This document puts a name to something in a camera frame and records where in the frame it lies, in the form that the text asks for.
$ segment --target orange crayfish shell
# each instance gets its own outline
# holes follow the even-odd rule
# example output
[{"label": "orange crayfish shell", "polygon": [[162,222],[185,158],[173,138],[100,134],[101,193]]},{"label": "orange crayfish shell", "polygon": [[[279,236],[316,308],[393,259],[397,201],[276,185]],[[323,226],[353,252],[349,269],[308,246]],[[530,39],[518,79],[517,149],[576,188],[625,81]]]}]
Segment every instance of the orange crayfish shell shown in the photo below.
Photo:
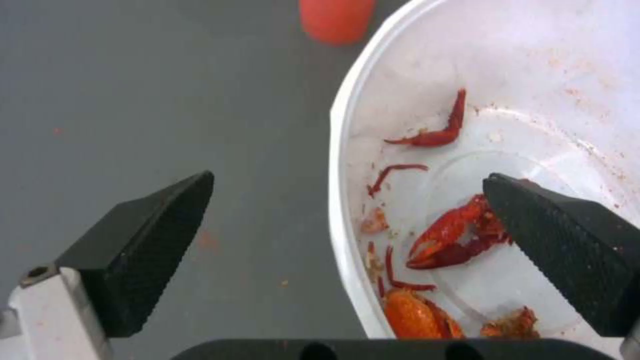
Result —
[{"label": "orange crayfish shell", "polygon": [[458,323],[444,310],[412,291],[390,290],[385,298],[385,316],[399,339],[465,337]]}]

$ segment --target red stain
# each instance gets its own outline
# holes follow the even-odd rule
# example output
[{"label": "red stain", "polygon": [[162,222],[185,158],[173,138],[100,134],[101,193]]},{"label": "red stain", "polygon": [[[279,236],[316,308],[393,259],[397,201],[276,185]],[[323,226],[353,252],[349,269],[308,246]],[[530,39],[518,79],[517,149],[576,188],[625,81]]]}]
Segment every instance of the red stain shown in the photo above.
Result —
[{"label": "red stain", "polygon": [[210,250],[213,253],[218,252],[220,249],[220,242],[218,239],[211,235],[209,230],[206,229],[202,229],[202,231],[200,231],[200,235],[198,236],[196,243],[201,249]]}]

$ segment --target food residue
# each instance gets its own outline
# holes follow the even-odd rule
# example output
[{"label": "food residue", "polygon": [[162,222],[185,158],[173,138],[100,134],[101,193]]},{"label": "food residue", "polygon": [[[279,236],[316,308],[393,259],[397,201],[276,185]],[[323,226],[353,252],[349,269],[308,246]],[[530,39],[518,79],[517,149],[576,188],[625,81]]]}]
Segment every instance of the food residue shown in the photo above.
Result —
[{"label": "food residue", "polygon": [[[427,171],[429,170],[429,167],[426,165],[421,165],[421,164],[395,164],[395,165],[389,165],[387,166],[384,170],[382,170],[380,172],[380,174],[378,175],[378,179],[376,180],[376,182],[373,184],[373,186],[367,185],[367,191],[369,192],[369,196],[374,197],[375,193],[379,192],[380,186],[382,185],[382,182],[385,180],[385,178],[389,175],[389,173],[391,172],[391,170],[408,170],[408,169],[418,169],[418,170],[423,170],[423,171]],[[391,185],[389,185],[388,183],[386,184],[388,189],[391,189]]]},{"label": "food residue", "polygon": [[379,207],[372,209],[360,224],[360,231],[365,234],[377,234],[388,228],[385,212]]},{"label": "food residue", "polygon": [[524,306],[497,321],[484,324],[480,334],[489,338],[539,339],[540,334],[534,329],[537,321],[533,310]]}]

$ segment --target white plastic bowl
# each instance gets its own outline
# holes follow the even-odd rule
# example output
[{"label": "white plastic bowl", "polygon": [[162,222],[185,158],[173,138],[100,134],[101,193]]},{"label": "white plastic bowl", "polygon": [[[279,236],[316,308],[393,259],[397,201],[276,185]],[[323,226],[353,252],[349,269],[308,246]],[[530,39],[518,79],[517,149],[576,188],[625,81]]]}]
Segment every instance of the white plastic bowl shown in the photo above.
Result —
[{"label": "white plastic bowl", "polygon": [[[426,296],[468,336],[526,305],[542,336],[619,357],[620,339],[600,338],[517,246],[435,271],[405,269],[403,260],[417,235],[479,193],[490,172],[596,200],[640,224],[638,19],[634,0],[414,0],[387,19],[331,111],[332,244],[369,337],[394,336],[362,261],[373,240],[379,255],[395,247],[399,278],[438,285]],[[444,127],[460,87],[468,91],[467,112],[455,143],[419,149],[382,142]],[[390,189],[371,199],[366,184],[393,163],[431,169],[391,173]],[[360,234],[364,213],[382,202],[393,236]]]}]

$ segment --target textured gripper pad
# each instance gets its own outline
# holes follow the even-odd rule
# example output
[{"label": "textured gripper pad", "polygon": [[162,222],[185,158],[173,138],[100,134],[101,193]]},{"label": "textured gripper pad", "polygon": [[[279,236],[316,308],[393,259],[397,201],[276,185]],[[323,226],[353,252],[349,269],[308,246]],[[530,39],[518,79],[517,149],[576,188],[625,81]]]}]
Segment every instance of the textured gripper pad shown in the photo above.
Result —
[{"label": "textured gripper pad", "polygon": [[78,270],[110,338],[138,332],[193,240],[213,191],[213,175],[189,177],[116,205],[58,258]]},{"label": "textured gripper pad", "polygon": [[640,232],[597,202],[492,174],[490,206],[531,261],[601,336],[640,314]]}]

